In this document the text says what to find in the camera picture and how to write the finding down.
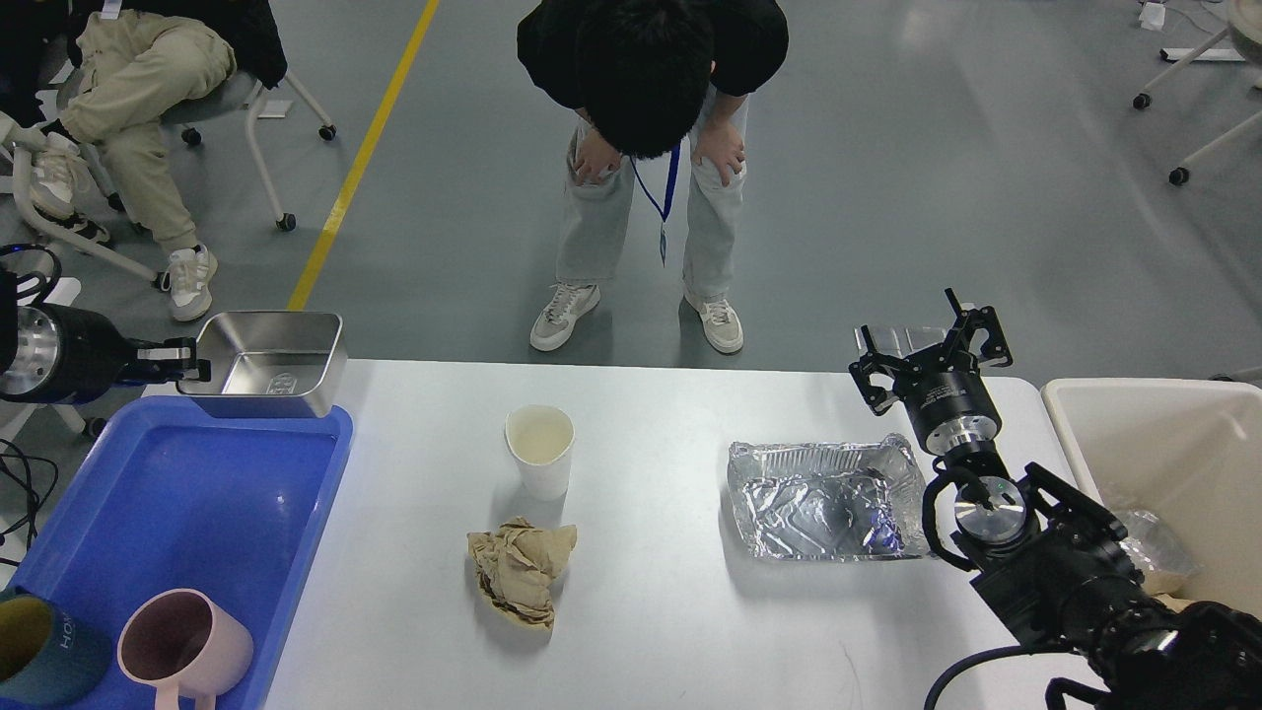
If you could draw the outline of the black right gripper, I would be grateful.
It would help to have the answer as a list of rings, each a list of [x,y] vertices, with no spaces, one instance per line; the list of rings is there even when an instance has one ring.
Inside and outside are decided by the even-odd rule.
[[[965,306],[954,289],[944,293],[955,313],[941,342],[941,364],[946,370],[880,352],[870,327],[858,328],[864,351],[849,364],[871,412],[883,415],[902,401],[921,450],[935,457],[997,439],[1002,417],[981,376],[972,370],[1013,364],[1013,352],[993,306]]]

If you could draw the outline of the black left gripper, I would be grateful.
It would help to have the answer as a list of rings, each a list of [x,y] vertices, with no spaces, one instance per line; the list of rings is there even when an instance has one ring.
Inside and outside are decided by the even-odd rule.
[[[114,388],[127,364],[130,386],[212,380],[192,337],[136,346],[96,311],[40,303],[16,308],[16,351],[1,395],[18,404],[87,404]]]

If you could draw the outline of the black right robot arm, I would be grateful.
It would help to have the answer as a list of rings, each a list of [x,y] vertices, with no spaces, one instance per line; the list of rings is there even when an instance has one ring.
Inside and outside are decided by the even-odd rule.
[[[965,657],[928,691],[933,709],[953,678],[988,661],[1076,655],[1100,687],[1066,677],[1044,702],[1069,697],[1095,709],[1257,709],[1259,620],[1224,603],[1172,610],[1142,589],[1123,549],[1127,528],[1104,504],[1030,462],[1013,479],[998,454],[1002,419],[981,378],[1010,367],[1010,346],[992,306],[960,305],[933,346],[897,358],[859,327],[864,352],[849,373],[875,415],[902,404],[934,479],[921,498],[921,528],[943,562],[972,574],[972,588],[1013,634],[1013,646]]]

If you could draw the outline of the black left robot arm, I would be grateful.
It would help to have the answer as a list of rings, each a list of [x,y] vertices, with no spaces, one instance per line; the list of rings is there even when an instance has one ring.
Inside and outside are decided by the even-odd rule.
[[[114,388],[211,381],[211,361],[198,356],[194,338],[121,335],[98,311],[45,300],[59,279],[58,261],[49,275],[3,269],[3,400],[78,405]]]

